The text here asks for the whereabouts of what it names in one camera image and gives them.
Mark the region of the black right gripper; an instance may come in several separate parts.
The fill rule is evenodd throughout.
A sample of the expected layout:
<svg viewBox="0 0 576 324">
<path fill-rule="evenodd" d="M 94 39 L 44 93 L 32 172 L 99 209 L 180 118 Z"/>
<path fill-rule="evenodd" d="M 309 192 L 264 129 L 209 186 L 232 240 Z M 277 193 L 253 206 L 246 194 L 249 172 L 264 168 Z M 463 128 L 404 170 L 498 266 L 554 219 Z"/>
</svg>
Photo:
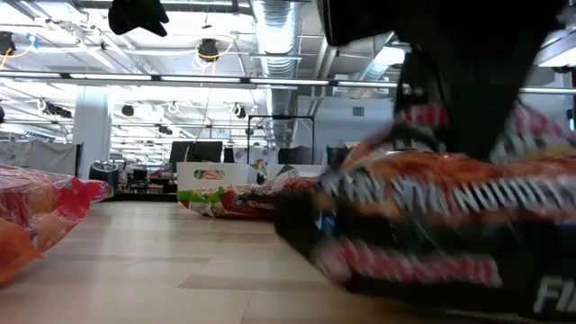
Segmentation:
<svg viewBox="0 0 576 324">
<path fill-rule="evenodd" d="M 433 58 L 418 49 L 407 56 L 407 126 L 449 152 L 490 160 L 537 47 L 565 2 L 319 0 L 317 7 L 332 46 L 393 32 L 426 48 L 500 48 L 462 58 Z"/>
</svg>

